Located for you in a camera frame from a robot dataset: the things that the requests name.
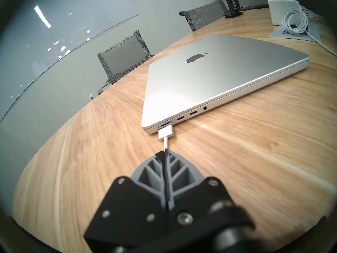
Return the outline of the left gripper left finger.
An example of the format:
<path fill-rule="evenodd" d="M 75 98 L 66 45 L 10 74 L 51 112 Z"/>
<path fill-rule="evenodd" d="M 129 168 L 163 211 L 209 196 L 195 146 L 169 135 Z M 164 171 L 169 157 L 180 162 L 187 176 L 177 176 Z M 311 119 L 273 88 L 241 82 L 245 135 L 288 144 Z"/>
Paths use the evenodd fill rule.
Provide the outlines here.
<path fill-rule="evenodd" d="M 135 180 L 113 181 L 84 234 L 89 246 L 141 246 L 167 235 L 164 161 L 160 151 L 134 171 Z"/>

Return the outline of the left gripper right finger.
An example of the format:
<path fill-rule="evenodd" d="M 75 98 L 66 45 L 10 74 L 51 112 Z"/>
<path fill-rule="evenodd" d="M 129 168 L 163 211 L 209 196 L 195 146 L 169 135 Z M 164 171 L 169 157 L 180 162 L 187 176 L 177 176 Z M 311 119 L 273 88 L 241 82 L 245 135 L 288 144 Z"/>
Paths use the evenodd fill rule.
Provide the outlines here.
<path fill-rule="evenodd" d="M 235 205 L 218 178 L 205 178 L 195 165 L 170 150 L 167 150 L 167 210 L 170 231 L 188 226 L 202 230 L 201 224 L 216 231 L 236 227 L 255 229 L 249 214 Z"/>

